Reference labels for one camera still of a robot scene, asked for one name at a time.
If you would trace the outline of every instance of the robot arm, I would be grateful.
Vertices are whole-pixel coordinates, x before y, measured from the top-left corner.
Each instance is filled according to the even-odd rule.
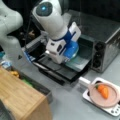
[[[0,0],[0,45],[3,48],[6,59],[16,64],[21,58],[25,58],[19,41],[9,33],[17,30],[23,25],[22,16],[8,8],[2,0]]]
[[[34,17],[50,37],[46,49],[58,64],[72,59],[79,49],[77,40],[81,35],[75,22],[70,28],[65,24],[62,5],[63,0],[43,0],[33,9]]]

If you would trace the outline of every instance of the table surface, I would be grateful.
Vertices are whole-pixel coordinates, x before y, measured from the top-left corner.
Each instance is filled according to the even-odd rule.
[[[85,78],[93,81],[102,77],[116,85],[120,85],[120,54],[102,74],[90,70]],[[112,117],[101,109],[82,98],[82,89],[77,83],[75,86],[64,87],[54,83],[52,93],[54,101],[51,104],[53,120],[120,120],[120,116]]]

